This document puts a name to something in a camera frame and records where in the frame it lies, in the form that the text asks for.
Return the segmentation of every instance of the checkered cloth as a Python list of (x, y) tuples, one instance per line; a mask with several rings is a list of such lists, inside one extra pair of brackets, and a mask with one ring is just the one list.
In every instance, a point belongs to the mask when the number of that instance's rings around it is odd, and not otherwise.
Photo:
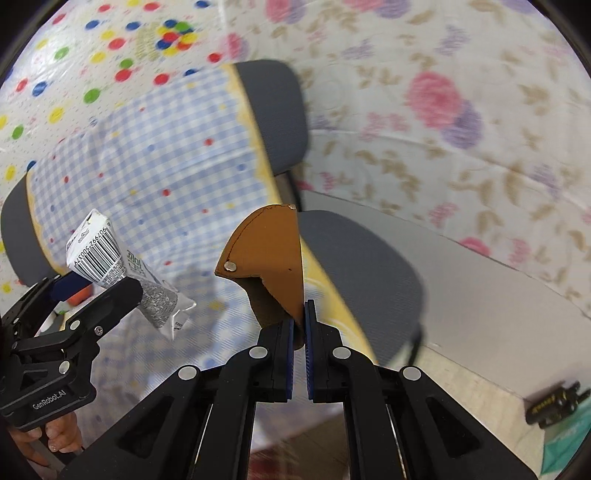
[[(77, 411), (89, 445), (178, 367), (225, 363), (256, 344), (248, 297), (213, 270), (240, 222), (272, 195), (239, 119), (243, 100), (227, 70), (180, 79), (66, 139), (29, 173), (33, 216), (53, 262), (64, 266), (71, 231), (92, 208), (159, 275), (197, 302), (174, 343), (134, 310), (99, 342), (94, 402)], [(307, 298), (322, 305), (318, 286)], [(340, 410), (312, 405), (303, 351), (296, 352), (294, 399), (257, 406), (252, 448), (262, 449)]]

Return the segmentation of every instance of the yellow trim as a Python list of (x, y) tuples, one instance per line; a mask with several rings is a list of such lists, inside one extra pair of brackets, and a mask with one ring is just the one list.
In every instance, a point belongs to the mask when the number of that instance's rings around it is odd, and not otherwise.
[(27, 172), (27, 203), (28, 203), (28, 207), (29, 207), (29, 214), (31, 215), (31, 222), (33, 223), (33, 229), (35, 230), (35, 235), (37, 236), (37, 242), (39, 243), (39, 246), (41, 247), (41, 250), (43, 251), (43, 255), (45, 255), (46, 260), (49, 262), (49, 264), (51, 265), (53, 270), (55, 270), (56, 272), (58, 272), (61, 275), (65, 275), (66, 273), (68, 273), (68, 269), (64, 268), (62, 265), (58, 265), (55, 262), (55, 260), (53, 260), (53, 257), (51, 256), (49, 249), (47, 248), (47, 246), (43, 242), (43, 236), (41, 234), (41, 224), (37, 221), (37, 218), (35, 217), (35, 198), (33, 197), (33, 194), (32, 194), (32, 191), (33, 191), (32, 182), (33, 182), (34, 172), (35, 172), (35, 169), (29, 170)]
[[(255, 151), (257, 159), (256, 177), (267, 187), (267, 203), (278, 204), (281, 197), (277, 189), (277, 184), (273, 178), (271, 166), (267, 159), (267, 153), (262, 142), (261, 133), (256, 125), (256, 120), (248, 96), (242, 87), (242, 82), (238, 76), (234, 65), (226, 64), (222, 66), (229, 78), (228, 89), (231, 93), (237, 95), (240, 99), (240, 107), (237, 114), (238, 121), (244, 125), (249, 132), (251, 139), (251, 148)], [(326, 301), (322, 305), (322, 319), (324, 322), (337, 327), (347, 340), (347, 344), (359, 352), (367, 355), (376, 363), (374, 352), (363, 333), (363, 330), (353, 317), (353, 314), (339, 295), (335, 285), (320, 266), (316, 257), (312, 254), (303, 239), (300, 238), (302, 259), (304, 262), (304, 273), (306, 280), (320, 288), (324, 293)]]

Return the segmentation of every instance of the barcode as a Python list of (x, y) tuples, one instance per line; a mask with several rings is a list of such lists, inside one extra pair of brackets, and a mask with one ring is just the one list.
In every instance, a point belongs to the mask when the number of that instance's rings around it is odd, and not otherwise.
[(76, 259), (74, 268), (89, 280), (100, 282), (120, 258), (113, 235), (103, 228)]

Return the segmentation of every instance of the chair seat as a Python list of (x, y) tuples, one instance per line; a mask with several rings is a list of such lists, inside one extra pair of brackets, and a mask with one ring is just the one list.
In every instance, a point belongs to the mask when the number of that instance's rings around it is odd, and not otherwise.
[(337, 213), (300, 212), (300, 235), (385, 365), (419, 328), (423, 286), (396, 250)]

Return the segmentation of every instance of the plastic packaging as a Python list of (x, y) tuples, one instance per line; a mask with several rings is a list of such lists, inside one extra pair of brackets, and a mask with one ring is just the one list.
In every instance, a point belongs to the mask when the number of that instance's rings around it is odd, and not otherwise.
[(136, 278), (144, 289), (139, 310), (166, 338), (174, 339), (197, 303), (158, 277), (115, 234), (111, 220), (92, 210), (66, 245), (68, 267), (109, 288), (124, 277)]

